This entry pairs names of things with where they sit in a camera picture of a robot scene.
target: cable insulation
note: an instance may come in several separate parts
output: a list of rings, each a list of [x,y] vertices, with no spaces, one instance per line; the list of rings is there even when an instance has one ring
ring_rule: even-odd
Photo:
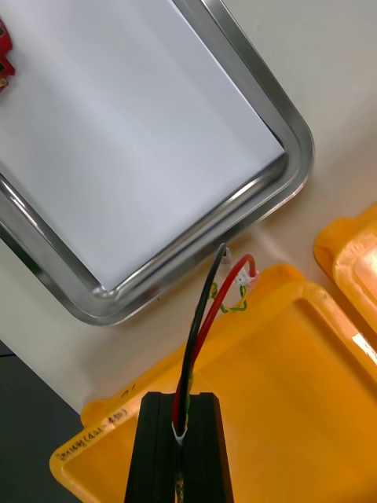
[[[187,415],[186,399],[189,392],[189,379],[192,368],[191,362],[192,362],[193,351],[196,346],[196,340],[198,337],[200,325],[202,323],[204,311],[206,309],[207,300],[208,297],[210,296],[210,288],[212,286],[212,283],[214,282],[214,277],[218,272],[218,267],[220,266],[222,257],[225,253],[226,253],[226,244],[223,243],[218,247],[218,251],[216,252],[216,256],[214,257],[212,266],[210,267],[210,271],[207,275],[202,293],[200,294],[198,305],[195,310],[194,319],[192,320],[192,325],[190,328],[190,333],[188,335],[188,340],[185,348],[185,355],[183,357],[180,385],[176,393],[178,403],[176,405],[177,419],[174,422],[174,428],[178,436],[183,435],[183,432],[185,431],[186,415]]]
[[[230,273],[226,277],[224,283],[222,284],[220,290],[218,291],[218,294],[217,294],[216,298],[214,299],[214,303],[210,307],[210,310],[208,311],[208,314],[206,316],[206,319],[204,320],[202,328],[200,329],[199,334],[196,338],[195,346],[194,346],[193,352],[192,352],[192,359],[190,361],[188,374],[190,374],[190,372],[192,371],[192,368],[195,364],[195,361],[198,358],[198,354],[200,353],[200,350],[202,349],[202,346],[204,344],[204,341],[206,340],[207,334],[210,331],[210,327],[212,326],[212,323],[214,322],[214,319],[216,318],[216,314],[218,313],[218,310],[221,308],[221,305],[224,301],[226,294],[228,293],[229,289],[231,288],[232,283],[236,279],[238,273],[242,270],[242,268],[247,263],[249,263],[249,275],[251,277],[256,276],[257,271],[255,269],[255,260],[252,255],[245,255],[232,268],[232,270],[230,271]],[[186,382],[184,382],[184,385],[185,385],[185,388],[182,388],[181,380],[179,380],[177,390],[176,390],[176,393],[174,396],[173,425],[177,431],[180,431],[179,428],[181,427],[181,423],[182,423],[182,417],[180,416],[178,409],[181,408],[182,397],[186,397],[187,389],[188,389],[188,385],[186,384]],[[183,419],[183,429],[184,428],[185,428],[185,417]]]

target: orange plastic container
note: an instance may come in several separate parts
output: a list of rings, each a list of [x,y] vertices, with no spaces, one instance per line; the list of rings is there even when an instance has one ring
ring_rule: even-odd
[[[318,236],[314,255],[377,333],[377,204],[357,218],[335,220]]]
[[[220,399],[235,502],[376,502],[377,367],[368,343],[289,266],[264,271],[247,302],[215,322],[192,389]],[[174,391],[182,356],[183,348],[82,411],[84,429],[50,460],[79,499],[123,503],[141,398]]]

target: white table surface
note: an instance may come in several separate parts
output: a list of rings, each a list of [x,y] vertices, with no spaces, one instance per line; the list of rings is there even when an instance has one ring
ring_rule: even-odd
[[[289,262],[326,285],[313,259],[315,236],[334,218],[363,211],[377,194],[377,4],[227,5],[309,124],[317,151],[302,193],[236,239],[233,254],[253,253],[259,269]],[[204,274],[193,271],[118,327],[94,328],[73,318],[0,241],[0,339],[80,411],[185,341]]]

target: black wire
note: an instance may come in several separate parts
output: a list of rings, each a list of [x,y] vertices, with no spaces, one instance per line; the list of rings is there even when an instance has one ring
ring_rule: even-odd
[[[214,277],[218,272],[218,267],[221,264],[221,259],[226,252],[226,244],[222,243],[218,247],[218,251],[216,252],[216,256],[214,257],[214,261],[210,268],[210,271],[207,275],[207,279],[204,283],[202,293],[199,298],[198,305],[195,309],[194,319],[192,320],[190,333],[188,335],[185,356],[183,357],[182,371],[181,371],[181,388],[179,391],[179,401],[178,401],[178,421],[177,421],[177,435],[183,435],[185,431],[185,423],[186,423],[186,399],[187,393],[189,389],[189,377],[190,377],[190,368],[192,355],[195,348],[196,338],[199,333],[200,325],[202,323],[204,311],[206,309],[207,300],[210,295],[210,287],[214,282]]]

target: white sheet in tray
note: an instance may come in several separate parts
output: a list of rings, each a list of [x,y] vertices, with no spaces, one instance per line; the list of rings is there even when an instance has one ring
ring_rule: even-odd
[[[107,289],[283,153],[170,0],[0,0],[5,176]]]

